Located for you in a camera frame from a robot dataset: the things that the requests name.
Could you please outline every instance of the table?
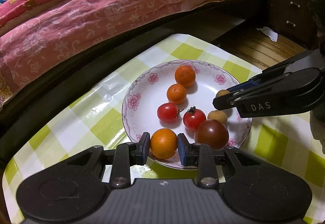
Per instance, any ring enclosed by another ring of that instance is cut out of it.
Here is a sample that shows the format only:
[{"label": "table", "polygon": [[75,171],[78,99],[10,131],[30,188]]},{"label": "table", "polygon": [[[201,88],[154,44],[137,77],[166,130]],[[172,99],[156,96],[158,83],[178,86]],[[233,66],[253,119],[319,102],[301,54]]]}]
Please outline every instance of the table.
[{"label": "table", "polygon": [[[261,72],[248,62],[190,35],[175,34],[157,43],[62,110],[9,162],[2,184],[12,223],[23,220],[15,199],[22,180],[93,145],[113,149],[128,142],[121,118],[127,89],[144,71],[177,59],[212,63],[239,82]],[[325,219],[325,155],[319,141],[312,137],[309,113],[254,118],[242,148],[305,179],[313,200],[304,221],[314,224]],[[109,180],[110,168],[107,166],[103,181]],[[132,181],[134,178],[195,178],[195,175],[196,171],[167,168],[150,159],[143,167],[131,167]]]}]

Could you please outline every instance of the plate rim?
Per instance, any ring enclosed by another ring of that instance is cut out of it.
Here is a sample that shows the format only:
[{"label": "plate rim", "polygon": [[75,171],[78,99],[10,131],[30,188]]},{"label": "plate rim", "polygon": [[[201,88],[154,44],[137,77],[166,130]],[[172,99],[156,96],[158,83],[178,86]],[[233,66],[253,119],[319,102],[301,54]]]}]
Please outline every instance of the plate rim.
[{"label": "plate rim", "polygon": [[[181,63],[182,63],[182,62],[201,62],[201,63],[203,63],[203,64],[208,64],[208,65],[210,65],[210,66],[214,66],[214,67],[220,68],[220,69],[223,70],[225,73],[227,73],[228,75],[230,75],[231,78],[232,78],[234,81],[237,82],[237,85],[240,84],[240,82],[239,82],[239,81],[238,81],[238,80],[237,80],[237,79],[236,79],[232,74],[230,74],[228,71],[226,71],[226,70],[224,70],[223,68],[221,68],[221,67],[219,67],[219,66],[216,66],[216,65],[214,65],[214,64],[212,64],[212,63],[209,63],[209,62],[206,62],[206,61],[201,61],[201,60],[191,60],[191,59],[178,59],[178,60],[171,60],[171,61],[167,61],[167,62],[160,63],[160,64],[158,64],[158,65],[156,65],[156,66],[153,66],[153,67],[147,69],[145,72],[143,72],[141,75],[139,75],[139,76],[138,76],[138,77],[137,77],[137,78],[136,78],[136,79],[131,83],[131,85],[129,86],[129,88],[128,88],[127,91],[126,91],[126,94],[125,94],[125,96],[124,96],[124,98],[123,98],[123,102],[122,102],[122,112],[121,112],[121,116],[122,116],[123,128],[124,128],[124,130],[125,130],[125,132],[126,132],[126,135],[127,135],[128,138],[130,139],[130,141],[134,142],[134,141],[130,138],[129,134],[127,133],[127,130],[126,130],[126,127],[125,127],[125,124],[124,124],[124,116],[123,116],[123,107],[124,107],[124,104],[125,104],[125,99],[126,99],[126,95],[127,95],[127,93],[130,91],[130,89],[132,88],[132,86],[134,85],[134,83],[136,83],[136,81],[137,81],[141,76],[145,75],[145,73],[150,72],[152,69],[157,68],[157,67],[160,66],[160,65],[165,65],[165,64],[169,65],[171,62],[181,62]],[[251,132],[251,126],[252,126],[252,123],[253,123],[253,118],[252,118],[252,117],[251,117],[251,118],[248,118],[248,122],[249,122],[249,120],[250,120],[250,126],[249,126],[248,134],[247,134],[246,138],[244,139],[244,141],[241,143],[241,145],[238,147],[238,149],[240,149],[240,148],[243,146],[243,144],[246,142],[246,140],[247,140],[247,138],[248,138],[249,133]],[[185,167],[184,167],[184,168],[173,167],[173,166],[170,166],[170,165],[164,164],[164,163],[162,163],[162,162],[160,162],[160,161],[158,161],[158,160],[156,160],[156,159],[150,157],[149,155],[148,155],[148,158],[150,158],[153,162],[156,162],[156,163],[158,163],[158,164],[160,164],[160,165],[162,165],[162,166],[166,166],[166,167],[168,167],[168,168],[172,168],[172,169],[177,169],[177,170],[197,170],[197,168],[195,169],[195,168],[185,168]]]}]

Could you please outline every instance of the pink bedspread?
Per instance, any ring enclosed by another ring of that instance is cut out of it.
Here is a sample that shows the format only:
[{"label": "pink bedspread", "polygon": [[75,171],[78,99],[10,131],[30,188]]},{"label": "pink bedspread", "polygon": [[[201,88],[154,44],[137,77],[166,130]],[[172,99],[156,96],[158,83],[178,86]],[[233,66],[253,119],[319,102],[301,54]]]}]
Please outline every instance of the pink bedspread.
[{"label": "pink bedspread", "polygon": [[[17,2],[14,9],[18,11],[26,1]],[[17,12],[13,17],[26,21],[0,38],[0,109],[25,85],[73,55],[161,17],[213,1],[223,0],[63,0],[30,19],[28,12]],[[13,15],[8,7],[1,13]]]}]

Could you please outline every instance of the bed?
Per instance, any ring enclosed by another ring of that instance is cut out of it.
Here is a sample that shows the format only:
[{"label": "bed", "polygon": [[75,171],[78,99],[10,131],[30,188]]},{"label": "bed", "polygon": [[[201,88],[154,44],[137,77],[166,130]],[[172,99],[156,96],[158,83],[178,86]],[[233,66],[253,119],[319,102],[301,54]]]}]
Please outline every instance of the bed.
[{"label": "bed", "polygon": [[[182,20],[213,17],[216,11],[244,14],[246,19],[262,3],[9,0],[0,8],[0,167],[110,72],[167,36],[187,33]],[[200,26],[194,23],[192,28]]]}]

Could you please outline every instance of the cherry tomato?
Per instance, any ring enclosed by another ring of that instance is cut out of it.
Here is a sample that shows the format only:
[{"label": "cherry tomato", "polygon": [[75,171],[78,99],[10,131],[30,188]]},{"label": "cherry tomato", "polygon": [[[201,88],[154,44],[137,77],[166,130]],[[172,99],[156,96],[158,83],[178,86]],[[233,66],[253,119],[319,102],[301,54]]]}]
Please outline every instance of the cherry tomato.
[{"label": "cherry tomato", "polygon": [[176,104],[171,102],[165,103],[157,109],[157,116],[161,121],[169,123],[176,121],[181,111]]},{"label": "cherry tomato", "polygon": [[183,117],[183,122],[186,129],[195,131],[196,128],[201,124],[201,122],[206,120],[206,116],[203,111],[191,107]]},{"label": "cherry tomato", "polygon": [[196,128],[194,141],[205,143],[215,150],[220,150],[228,144],[229,132],[217,120],[205,120]]}]

